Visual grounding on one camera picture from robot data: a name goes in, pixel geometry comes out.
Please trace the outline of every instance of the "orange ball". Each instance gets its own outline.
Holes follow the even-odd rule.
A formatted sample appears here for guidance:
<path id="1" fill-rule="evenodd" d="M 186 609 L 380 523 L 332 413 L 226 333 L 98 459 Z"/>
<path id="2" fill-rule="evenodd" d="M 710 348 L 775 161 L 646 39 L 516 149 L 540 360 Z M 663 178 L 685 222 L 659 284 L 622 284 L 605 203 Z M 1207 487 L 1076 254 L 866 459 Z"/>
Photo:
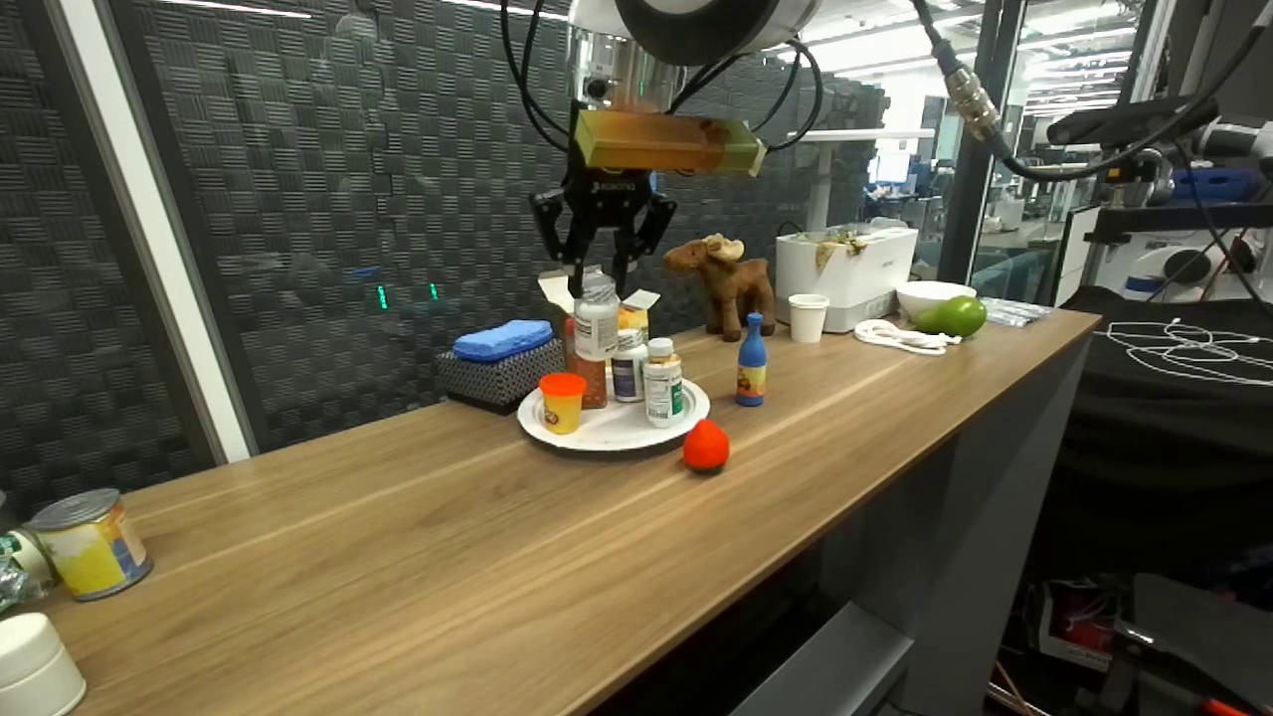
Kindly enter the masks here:
<path id="1" fill-rule="evenodd" d="M 693 473 L 722 473 L 724 463 L 727 463 L 727 435 L 724 435 L 715 422 L 697 422 L 697 428 L 685 435 L 681 463 L 685 463 Z"/>

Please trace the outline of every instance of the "wooden table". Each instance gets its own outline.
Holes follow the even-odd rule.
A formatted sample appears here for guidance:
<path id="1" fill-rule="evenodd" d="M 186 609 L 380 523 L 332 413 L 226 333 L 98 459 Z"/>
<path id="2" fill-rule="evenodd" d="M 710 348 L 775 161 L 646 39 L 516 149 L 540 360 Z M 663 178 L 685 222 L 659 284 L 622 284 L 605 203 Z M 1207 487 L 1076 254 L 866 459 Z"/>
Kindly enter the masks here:
<path id="1" fill-rule="evenodd" d="M 917 556 L 911 579 L 826 572 L 848 609 L 898 636 L 898 665 L 889 683 L 877 678 L 873 702 L 893 694 L 922 709 L 947 702 L 945 687 L 980 702 L 1090 325 L 1088 316 L 987 325 L 947 360 L 772 339 L 763 410 L 727 401 L 738 348 L 681 339 L 690 378 L 732 435 L 732 467 L 714 482 L 690 477 L 675 449 L 553 454 L 514 418 L 445 401 L 128 492 L 154 572 L 110 603 L 51 604 L 93 683 L 79 714 L 582 714 L 789 556 L 861 524 L 882 487 L 933 463 L 987 473 L 958 467 L 963 442 L 980 445 L 974 428 L 1002 406 L 1012 431 L 1043 435 L 1043 449 L 1007 435 L 1043 463 L 1032 477 L 1017 445 L 992 449 L 1016 487 L 1032 487 L 1028 502 L 968 523 L 974 532 L 1012 523 L 1016 532 L 994 530 L 994 540 L 1024 547 L 1002 565 L 968 547 L 1002 572 L 958 572 L 958 555 L 935 569 L 927 540 L 911 539 L 889 540 L 894 565 Z M 917 523 L 918 532 L 952 530 L 922 510 Z M 987 626 L 968 618 L 980 636 L 955 632 L 974 683 L 947 682 L 952 669 L 922 653 L 947 580 L 955 597 L 987 603 Z"/>

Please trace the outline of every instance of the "white cup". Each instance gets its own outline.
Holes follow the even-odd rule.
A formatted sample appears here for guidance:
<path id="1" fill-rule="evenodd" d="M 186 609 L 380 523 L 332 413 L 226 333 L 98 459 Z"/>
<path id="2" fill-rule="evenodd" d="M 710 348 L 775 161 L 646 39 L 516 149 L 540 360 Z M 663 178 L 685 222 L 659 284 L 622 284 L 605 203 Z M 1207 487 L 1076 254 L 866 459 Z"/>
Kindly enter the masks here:
<path id="1" fill-rule="evenodd" d="M 789 308 L 793 308 L 793 339 L 819 341 L 832 300 L 826 295 L 793 295 Z"/>

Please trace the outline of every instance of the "paper cup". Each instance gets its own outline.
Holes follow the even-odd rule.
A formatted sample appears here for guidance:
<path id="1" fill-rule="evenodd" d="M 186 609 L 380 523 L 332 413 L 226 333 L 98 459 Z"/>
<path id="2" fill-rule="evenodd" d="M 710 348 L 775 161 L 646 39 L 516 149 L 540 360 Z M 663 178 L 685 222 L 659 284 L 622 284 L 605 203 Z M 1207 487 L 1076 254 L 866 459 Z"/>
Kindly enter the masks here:
<path id="1" fill-rule="evenodd" d="M 582 428 L 589 381 L 582 374 L 544 374 L 540 401 L 544 401 L 544 431 L 575 435 Z"/>
<path id="2" fill-rule="evenodd" d="M 819 341 L 826 323 L 826 295 L 793 295 L 793 339 L 796 341 Z"/>

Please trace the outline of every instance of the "black mesh wall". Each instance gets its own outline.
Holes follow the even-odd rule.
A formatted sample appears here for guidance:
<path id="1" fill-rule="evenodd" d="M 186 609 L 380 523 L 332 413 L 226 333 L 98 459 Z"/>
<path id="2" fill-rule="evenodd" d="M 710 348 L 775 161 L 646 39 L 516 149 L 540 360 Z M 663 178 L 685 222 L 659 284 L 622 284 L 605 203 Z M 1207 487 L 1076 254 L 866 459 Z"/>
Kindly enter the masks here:
<path id="1" fill-rule="evenodd" d="M 264 449 L 433 401 L 453 333 L 544 316 L 525 194 L 564 172 L 520 115 L 495 11 L 381 0 L 366 23 L 350 0 L 275 7 L 311 19 L 121 7 Z M 564 115 L 561 23 L 540 30 L 535 89 Z M 752 62 L 690 113 L 762 121 L 779 89 L 785 68 Z M 809 96 L 803 77 L 772 137 Z M 832 85 L 819 123 L 881 115 L 881 93 Z M 841 150 L 834 214 L 857 214 L 865 169 L 866 150 Z M 673 178 L 663 249 L 724 231 L 767 254 L 803 222 L 809 176 L 811 157 L 789 150 L 762 178 Z M 703 323 L 697 284 L 647 263 L 641 286 L 663 295 L 655 329 Z"/>
<path id="2" fill-rule="evenodd" d="M 190 473 L 209 449 L 104 214 L 65 68 L 44 63 L 19 6 L 0 0 L 0 491 L 32 512 Z"/>

